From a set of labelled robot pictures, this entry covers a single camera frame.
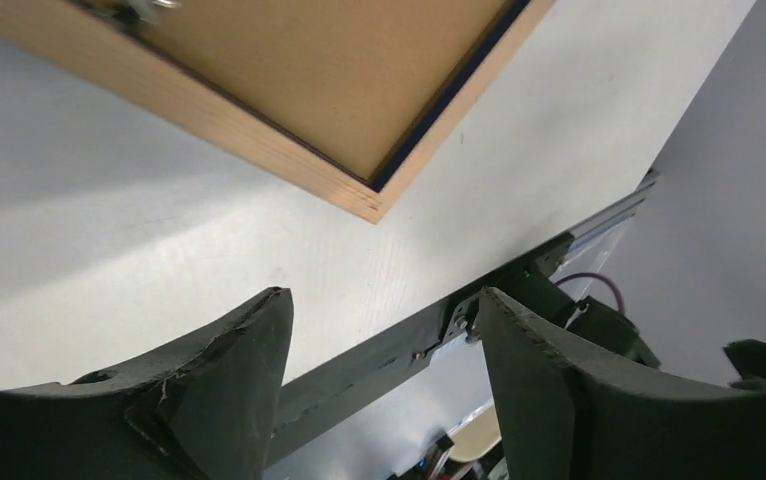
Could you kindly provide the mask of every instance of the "table surface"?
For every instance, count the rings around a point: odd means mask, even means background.
[[[377,226],[0,40],[0,388],[270,285],[302,375],[631,192],[753,3],[559,0]]]

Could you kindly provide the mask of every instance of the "cable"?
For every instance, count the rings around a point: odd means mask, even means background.
[[[554,285],[560,286],[566,282],[570,282],[572,280],[577,280],[578,278],[591,278],[593,280],[600,280],[603,282],[607,287],[610,288],[613,292],[613,296],[616,298],[616,310],[618,310],[619,313],[624,315],[624,296],[621,294],[621,290],[619,290],[618,285],[616,285],[616,282],[612,281],[609,277],[606,275],[596,273],[596,272],[580,272],[580,273],[573,273],[567,277],[563,277],[559,280],[557,280]]]

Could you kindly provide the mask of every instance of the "purple cable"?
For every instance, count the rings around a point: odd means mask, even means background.
[[[557,280],[557,282],[554,285],[559,287],[560,285],[566,282],[577,280],[578,278],[591,278],[593,280],[600,280],[605,285],[607,285],[607,287],[609,287],[610,290],[613,291],[613,296],[616,297],[616,310],[618,310],[619,313],[624,315],[624,296],[622,296],[621,290],[619,290],[619,286],[616,285],[616,282],[612,281],[606,275],[602,275],[600,273],[595,273],[595,272],[573,273],[567,277],[563,277]]]

